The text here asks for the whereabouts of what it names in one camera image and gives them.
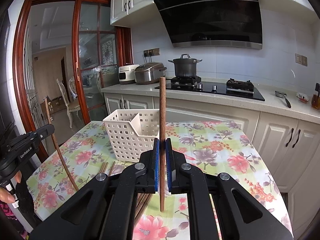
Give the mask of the left hand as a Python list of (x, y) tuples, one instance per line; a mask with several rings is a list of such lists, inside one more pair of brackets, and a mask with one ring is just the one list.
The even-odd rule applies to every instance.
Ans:
[[(13, 177), (13, 181), (15, 182), (15, 185), (21, 182), (22, 174), (20, 171), (18, 171), (15, 176)], [(11, 183), (8, 185), (5, 185), (5, 187), (1, 187), (0, 189), (0, 200), (1, 202), (12, 204), (16, 202), (16, 197), (12, 195), (13, 193), (13, 186)]]

